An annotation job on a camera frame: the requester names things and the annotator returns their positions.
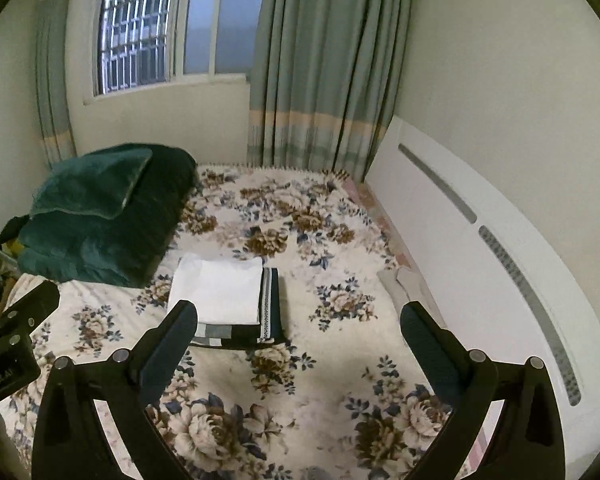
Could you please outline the black white patterned garment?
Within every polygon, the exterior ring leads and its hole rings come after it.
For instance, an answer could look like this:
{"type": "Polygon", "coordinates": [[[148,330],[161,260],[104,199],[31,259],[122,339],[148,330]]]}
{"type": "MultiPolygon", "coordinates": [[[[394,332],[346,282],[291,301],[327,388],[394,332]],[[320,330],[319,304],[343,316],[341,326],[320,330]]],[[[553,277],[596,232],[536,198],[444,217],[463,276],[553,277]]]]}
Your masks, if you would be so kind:
{"type": "Polygon", "coordinates": [[[278,270],[264,268],[259,296],[257,325],[213,325],[198,323],[191,344],[204,348],[256,350],[282,344],[284,333],[279,301],[278,270]]]}

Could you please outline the dark green folded quilt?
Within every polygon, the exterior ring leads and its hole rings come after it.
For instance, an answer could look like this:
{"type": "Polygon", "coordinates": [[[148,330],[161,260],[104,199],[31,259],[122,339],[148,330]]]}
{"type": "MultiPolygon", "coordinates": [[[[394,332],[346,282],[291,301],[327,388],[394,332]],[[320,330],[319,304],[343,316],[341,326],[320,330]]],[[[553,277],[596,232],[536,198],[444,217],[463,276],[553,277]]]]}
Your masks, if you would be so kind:
{"type": "Polygon", "coordinates": [[[154,274],[197,185],[195,159],[181,148],[125,143],[92,153],[149,148],[152,157],[121,214],[112,220],[51,212],[32,217],[18,238],[21,272],[56,282],[72,280],[143,287],[154,274]]]}

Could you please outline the dark green velvet pillow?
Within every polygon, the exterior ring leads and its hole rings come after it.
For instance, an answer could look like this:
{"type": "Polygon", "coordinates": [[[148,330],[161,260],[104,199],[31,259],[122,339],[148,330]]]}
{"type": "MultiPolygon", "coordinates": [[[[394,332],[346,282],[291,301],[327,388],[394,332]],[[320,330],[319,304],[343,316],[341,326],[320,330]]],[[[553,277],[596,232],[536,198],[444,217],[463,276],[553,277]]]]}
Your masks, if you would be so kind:
{"type": "Polygon", "coordinates": [[[92,153],[60,162],[34,194],[30,215],[63,212],[117,218],[152,157],[149,148],[92,153]]]}

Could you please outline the white bed headboard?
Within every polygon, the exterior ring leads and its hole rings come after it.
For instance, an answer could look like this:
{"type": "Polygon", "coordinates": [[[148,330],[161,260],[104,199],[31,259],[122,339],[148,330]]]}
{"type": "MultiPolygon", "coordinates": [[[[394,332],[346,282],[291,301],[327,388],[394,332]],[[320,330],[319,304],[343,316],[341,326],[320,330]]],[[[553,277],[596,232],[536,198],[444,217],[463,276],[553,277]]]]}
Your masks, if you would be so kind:
{"type": "Polygon", "coordinates": [[[600,452],[600,320],[557,252],[497,188],[401,118],[365,181],[462,344],[544,361],[566,475],[582,476],[600,452]]]}

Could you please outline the green striped left curtain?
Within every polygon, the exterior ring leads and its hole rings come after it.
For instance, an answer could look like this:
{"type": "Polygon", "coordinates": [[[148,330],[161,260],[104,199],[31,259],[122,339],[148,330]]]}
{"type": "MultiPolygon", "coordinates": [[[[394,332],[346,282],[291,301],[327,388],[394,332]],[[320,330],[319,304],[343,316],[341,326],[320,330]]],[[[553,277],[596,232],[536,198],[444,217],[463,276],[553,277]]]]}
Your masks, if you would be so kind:
{"type": "Polygon", "coordinates": [[[66,87],[66,37],[70,0],[38,0],[34,42],[35,99],[46,164],[76,156],[66,87]]]}

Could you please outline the green striped curtain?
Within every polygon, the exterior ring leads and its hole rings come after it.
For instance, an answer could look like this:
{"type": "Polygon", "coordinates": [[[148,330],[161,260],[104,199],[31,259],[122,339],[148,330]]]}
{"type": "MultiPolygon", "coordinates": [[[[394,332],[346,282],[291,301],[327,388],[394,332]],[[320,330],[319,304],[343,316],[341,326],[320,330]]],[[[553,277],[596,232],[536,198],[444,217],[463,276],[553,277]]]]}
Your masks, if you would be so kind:
{"type": "Polygon", "coordinates": [[[66,87],[66,37],[70,0],[38,0],[34,42],[35,99],[46,164],[76,156],[66,87]]]}
{"type": "Polygon", "coordinates": [[[363,180],[396,107],[412,0],[262,0],[247,160],[363,180]]]}

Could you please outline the window with metal bars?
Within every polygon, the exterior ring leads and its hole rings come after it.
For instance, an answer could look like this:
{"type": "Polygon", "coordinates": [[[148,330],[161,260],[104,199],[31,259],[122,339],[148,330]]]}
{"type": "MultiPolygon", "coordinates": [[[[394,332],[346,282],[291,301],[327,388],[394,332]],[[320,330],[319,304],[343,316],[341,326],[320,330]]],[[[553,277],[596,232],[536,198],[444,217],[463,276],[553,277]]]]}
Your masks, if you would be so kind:
{"type": "Polygon", "coordinates": [[[249,79],[262,0],[88,1],[87,101],[249,79]]]}

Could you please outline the green striped right curtain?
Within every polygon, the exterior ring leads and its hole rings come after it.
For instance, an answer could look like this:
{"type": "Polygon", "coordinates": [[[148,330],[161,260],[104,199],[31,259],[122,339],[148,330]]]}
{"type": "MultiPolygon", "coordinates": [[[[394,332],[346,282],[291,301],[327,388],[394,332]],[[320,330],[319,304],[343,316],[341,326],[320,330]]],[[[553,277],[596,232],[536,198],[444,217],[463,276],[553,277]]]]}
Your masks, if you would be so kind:
{"type": "Polygon", "coordinates": [[[396,107],[412,0],[262,0],[247,160],[363,180],[396,107]]]}

